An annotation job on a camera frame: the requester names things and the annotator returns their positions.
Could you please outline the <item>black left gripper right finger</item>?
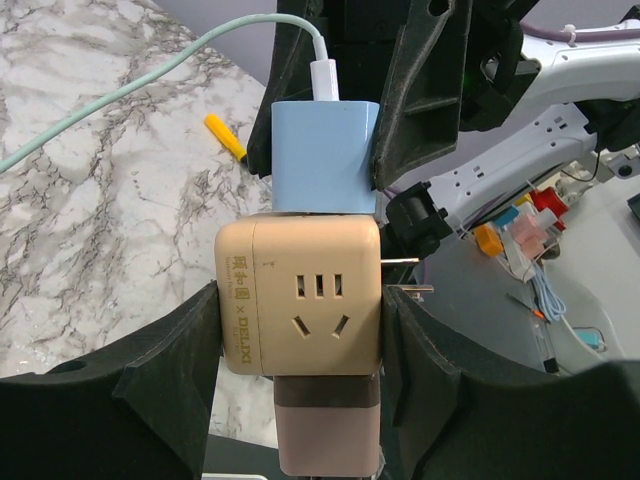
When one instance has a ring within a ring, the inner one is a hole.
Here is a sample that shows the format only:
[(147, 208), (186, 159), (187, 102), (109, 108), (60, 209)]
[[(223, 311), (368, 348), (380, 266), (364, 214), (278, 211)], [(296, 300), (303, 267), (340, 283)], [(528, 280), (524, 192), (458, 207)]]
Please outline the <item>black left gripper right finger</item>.
[(635, 479), (639, 365), (568, 377), (499, 356), (383, 290), (394, 458), (407, 479)]

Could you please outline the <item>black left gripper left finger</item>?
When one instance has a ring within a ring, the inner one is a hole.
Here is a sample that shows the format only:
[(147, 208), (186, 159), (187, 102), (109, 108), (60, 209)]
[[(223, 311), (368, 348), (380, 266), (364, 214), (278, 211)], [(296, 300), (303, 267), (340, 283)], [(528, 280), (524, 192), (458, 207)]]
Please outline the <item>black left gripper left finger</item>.
[(2, 379), (2, 478), (200, 478), (220, 350), (211, 282), (105, 347)]

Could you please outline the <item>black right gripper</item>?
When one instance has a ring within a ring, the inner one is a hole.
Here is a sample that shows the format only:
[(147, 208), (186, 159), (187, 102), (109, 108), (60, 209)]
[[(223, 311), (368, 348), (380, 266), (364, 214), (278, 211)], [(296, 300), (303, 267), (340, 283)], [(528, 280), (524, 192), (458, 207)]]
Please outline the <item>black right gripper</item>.
[(540, 72), (522, 54), (533, 1), (325, 1), (320, 18), (347, 100), (380, 103), (377, 190), (504, 124)]

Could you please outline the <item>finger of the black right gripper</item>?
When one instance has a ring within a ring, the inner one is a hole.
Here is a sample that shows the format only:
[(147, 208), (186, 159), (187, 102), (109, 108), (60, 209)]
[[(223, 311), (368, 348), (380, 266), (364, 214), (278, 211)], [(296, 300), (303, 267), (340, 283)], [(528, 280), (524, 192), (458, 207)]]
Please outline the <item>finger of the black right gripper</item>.
[(257, 176), (272, 172), (272, 104), (311, 100), (310, 62), (316, 59), (312, 36), (301, 27), (275, 27), (270, 76), (247, 144), (247, 168)]

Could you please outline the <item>light blue USB charger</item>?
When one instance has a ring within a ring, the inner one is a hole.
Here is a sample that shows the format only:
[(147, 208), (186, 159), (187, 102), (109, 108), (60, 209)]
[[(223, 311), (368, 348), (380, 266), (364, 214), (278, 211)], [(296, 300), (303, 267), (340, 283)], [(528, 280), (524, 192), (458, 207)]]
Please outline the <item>light blue USB charger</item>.
[(273, 103), (273, 210), (374, 213), (369, 162), (378, 113), (369, 101)]

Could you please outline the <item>dusty pink USB charger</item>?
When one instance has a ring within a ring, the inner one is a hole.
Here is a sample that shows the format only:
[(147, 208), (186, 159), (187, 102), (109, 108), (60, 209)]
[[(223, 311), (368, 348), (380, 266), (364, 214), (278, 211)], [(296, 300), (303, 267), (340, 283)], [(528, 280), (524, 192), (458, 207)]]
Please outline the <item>dusty pink USB charger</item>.
[(290, 477), (366, 478), (379, 468), (380, 380), (274, 379), (279, 465)]

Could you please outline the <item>beige cube socket adapter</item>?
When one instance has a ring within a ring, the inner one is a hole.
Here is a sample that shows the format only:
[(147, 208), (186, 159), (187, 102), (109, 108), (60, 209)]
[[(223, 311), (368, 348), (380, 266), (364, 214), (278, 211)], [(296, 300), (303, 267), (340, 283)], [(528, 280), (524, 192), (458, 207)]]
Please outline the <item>beige cube socket adapter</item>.
[(230, 371), (364, 376), (381, 365), (381, 256), (369, 215), (252, 215), (214, 242), (223, 353)]

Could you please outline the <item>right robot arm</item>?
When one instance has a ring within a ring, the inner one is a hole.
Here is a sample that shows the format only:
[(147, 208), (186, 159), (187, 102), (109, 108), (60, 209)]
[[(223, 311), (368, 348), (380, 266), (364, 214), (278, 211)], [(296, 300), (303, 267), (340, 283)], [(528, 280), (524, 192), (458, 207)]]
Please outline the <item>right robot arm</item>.
[(620, 23), (545, 31), (530, 1), (282, 1), (325, 37), (281, 24), (245, 166), (293, 213), (370, 213), (402, 175), (453, 152), (463, 132), (540, 116), (493, 149), (399, 193), (381, 228), (385, 257), (426, 257), (493, 219), (571, 161), (639, 140), (639, 11)]

